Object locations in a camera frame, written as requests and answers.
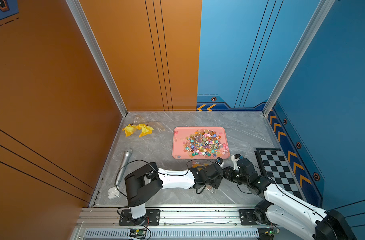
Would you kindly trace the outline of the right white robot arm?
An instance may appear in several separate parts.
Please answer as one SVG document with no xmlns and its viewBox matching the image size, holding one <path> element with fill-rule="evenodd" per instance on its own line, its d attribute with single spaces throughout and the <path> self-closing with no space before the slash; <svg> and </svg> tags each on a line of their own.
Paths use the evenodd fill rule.
<svg viewBox="0 0 365 240">
<path fill-rule="evenodd" d="M 258 222 L 279 225 L 304 240 L 355 240 L 345 217 L 336 210 L 326 211 L 307 203 L 279 187 L 275 181 L 259 175 L 248 159 L 237 159 L 223 168 L 223 177 L 245 185 L 262 198 L 255 206 Z"/>
</svg>

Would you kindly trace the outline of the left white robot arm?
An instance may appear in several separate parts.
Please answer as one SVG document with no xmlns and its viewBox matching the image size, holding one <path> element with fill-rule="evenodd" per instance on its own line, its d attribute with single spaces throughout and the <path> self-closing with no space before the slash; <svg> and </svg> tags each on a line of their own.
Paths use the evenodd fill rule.
<svg viewBox="0 0 365 240">
<path fill-rule="evenodd" d="M 146 202 L 163 189 L 195 189 L 201 194 L 206 186 L 218 189 L 222 179 L 223 170 L 218 163 L 185 171 L 164 170 L 155 162 L 148 163 L 125 177 L 130 219 L 142 224 L 147 218 Z"/>
</svg>

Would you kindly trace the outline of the clear ziploc bag with candies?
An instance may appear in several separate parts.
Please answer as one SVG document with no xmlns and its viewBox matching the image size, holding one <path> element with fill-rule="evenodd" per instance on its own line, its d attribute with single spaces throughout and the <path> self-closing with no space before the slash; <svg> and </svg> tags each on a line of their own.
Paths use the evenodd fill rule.
<svg viewBox="0 0 365 240">
<path fill-rule="evenodd" d="M 133 121 L 122 129 L 122 131 L 125 133 L 125 137 L 133 135 L 138 130 L 137 126 L 140 124 L 140 122 L 140 117 L 134 116 Z"/>
</svg>

